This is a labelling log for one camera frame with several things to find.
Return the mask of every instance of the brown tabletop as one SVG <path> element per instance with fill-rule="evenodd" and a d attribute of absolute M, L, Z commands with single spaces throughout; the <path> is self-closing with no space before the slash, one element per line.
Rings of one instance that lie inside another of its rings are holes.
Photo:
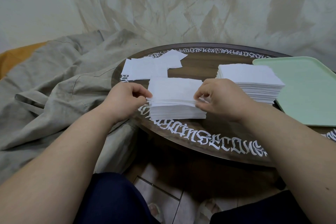
<path fill-rule="evenodd" d="M 150 48 L 129 58 L 158 57 L 171 49 L 188 54 L 188 56 L 181 60 L 182 68 L 168 70 L 168 77 L 192 78 L 202 81 L 215 78 L 220 64 L 252 64 L 254 59 L 288 57 L 282 53 L 240 45 L 187 43 Z M 125 61 L 115 69 L 111 80 L 112 87 L 118 82 L 128 82 L 128 76 L 121 75 L 124 63 Z M 135 82 L 147 88 L 149 80 Z M 199 120 L 151 120 L 148 115 L 149 106 L 144 105 L 139 108 L 133 119 L 144 130 L 156 133 L 179 145 L 227 160 L 267 167 L 274 166 L 263 147 L 244 127 L 237 123 L 227 122 L 210 113 L 207 114 L 206 119 Z M 334 128 L 312 127 L 312 129 L 336 140 Z"/>

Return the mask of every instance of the foot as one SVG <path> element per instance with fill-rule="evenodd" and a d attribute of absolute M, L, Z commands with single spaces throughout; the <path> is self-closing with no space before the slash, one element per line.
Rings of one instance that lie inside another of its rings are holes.
<path fill-rule="evenodd" d="M 209 224 L 212 215 L 221 211 L 213 198 L 205 200 L 198 208 L 194 224 Z"/>
<path fill-rule="evenodd" d="M 161 209 L 155 203 L 150 203 L 148 205 L 151 215 L 160 223 L 164 224 L 163 213 Z"/>

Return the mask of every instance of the person's right arm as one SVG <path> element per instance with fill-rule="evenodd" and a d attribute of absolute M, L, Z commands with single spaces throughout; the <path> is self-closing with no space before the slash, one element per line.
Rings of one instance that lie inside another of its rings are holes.
<path fill-rule="evenodd" d="M 278 109 L 252 100 L 228 79 L 207 79 L 197 107 L 245 126 L 272 158 L 312 223 L 336 223 L 336 143 Z"/>

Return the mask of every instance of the person's left hand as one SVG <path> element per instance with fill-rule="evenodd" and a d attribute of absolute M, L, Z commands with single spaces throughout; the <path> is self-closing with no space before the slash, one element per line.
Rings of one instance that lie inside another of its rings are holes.
<path fill-rule="evenodd" d="M 97 109 L 117 123 L 129 118 L 134 111 L 146 103 L 146 97 L 153 95 L 142 85 L 133 82 L 119 82 L 108 93 Z"/>

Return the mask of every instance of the mint green plastic tray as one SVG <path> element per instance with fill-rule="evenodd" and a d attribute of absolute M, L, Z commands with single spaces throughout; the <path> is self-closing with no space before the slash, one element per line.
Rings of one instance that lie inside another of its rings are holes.
<path fill-rule="evenodd" d="M 255 59 L 285 83 L 276 100 L 284 113 L 310 126 L 336 126 L 336 74 L 311 57 Z"/>

